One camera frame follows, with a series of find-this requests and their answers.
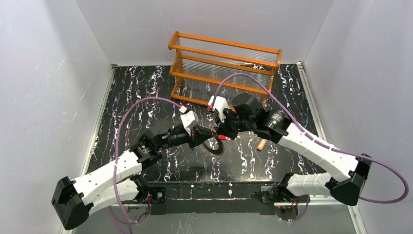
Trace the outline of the metal oval keyring holder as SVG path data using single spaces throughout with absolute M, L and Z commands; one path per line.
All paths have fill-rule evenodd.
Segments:
M 223 141 L 217 134 L 214 134 L 212 138 L 203 142 L 202 146 L 207 152 L 215 156 L 221 156 L 225 151 Z

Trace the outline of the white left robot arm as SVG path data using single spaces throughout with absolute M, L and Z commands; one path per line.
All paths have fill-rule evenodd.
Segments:
M 51 204 L 63 228 L 72 230 L 94 212 L 117 202 L 113 183 L 117 182 L 122 201 L 135 200 L 144 188 L 135 174 L 152 166 L 161 159 L 163 149 L 188 144 L 194 148 L 213 138 L 214 132 L 207 127 L 192 123 L 186 129 L 182 123 L 172 127 L 166 119 L 156 121 L 118 160 L 74 179 L 61 178 L 54 190 Z

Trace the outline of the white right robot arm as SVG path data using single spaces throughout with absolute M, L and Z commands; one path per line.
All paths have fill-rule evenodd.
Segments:
M 281 182 L 260 193 L 265 199 L 278 201 L 302 195 L 323 195 L 345 205 L 358 204 L 370 170 L 369 161 L 335 152 L 332 145 L 308 131 L 301 131 L 284 111 L 267 111 L 248 93 L 234 97 L 232 108 L 224 97 L 212 96 L 208 104 L 217 115 L 216 133 L 219 136 L 234 140 L 239 132 L 253 132 L 262 139 L 299 153 L 325 170 L 313 175 L 287 173 Z

